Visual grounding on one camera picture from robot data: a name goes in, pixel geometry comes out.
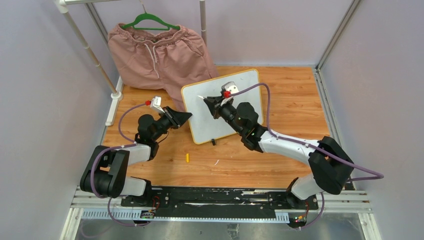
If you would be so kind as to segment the yellow-framed whiteboard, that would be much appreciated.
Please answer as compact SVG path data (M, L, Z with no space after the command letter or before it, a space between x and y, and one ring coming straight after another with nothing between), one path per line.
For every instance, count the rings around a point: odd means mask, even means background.
M264 123L262 95L259 87L230 97L260 82L258 70L244 71L212 78L182 87L181 95L185 110L192 113L188 120L192 140L201 145L233 134L233 123L238 120L236 109L241 103L249 103L257 114L257 123Z

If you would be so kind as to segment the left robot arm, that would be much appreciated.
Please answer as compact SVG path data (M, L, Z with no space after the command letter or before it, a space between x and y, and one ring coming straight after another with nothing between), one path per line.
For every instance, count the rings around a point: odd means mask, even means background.
M183 126L192 115L166 106L158 119L150 114L140 116L137 133L130 144L95 147L81 176L80 189L98 198L134 196L140 206L149 206L153 201L153 193L149 190L151 182L128 176L128 167L153 160L160 147L159 138Z

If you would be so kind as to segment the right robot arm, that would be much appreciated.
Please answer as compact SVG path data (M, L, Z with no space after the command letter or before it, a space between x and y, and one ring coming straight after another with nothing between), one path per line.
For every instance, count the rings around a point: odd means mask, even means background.
M295 178L286 189L285 201L298 209L310 196L341 193L353 171L353 161L331 137L307 140L279 134L262 126L249 102L233 106L222 96L202 98L214 119L222 118L251 151L278 154L309 165L311 174Z

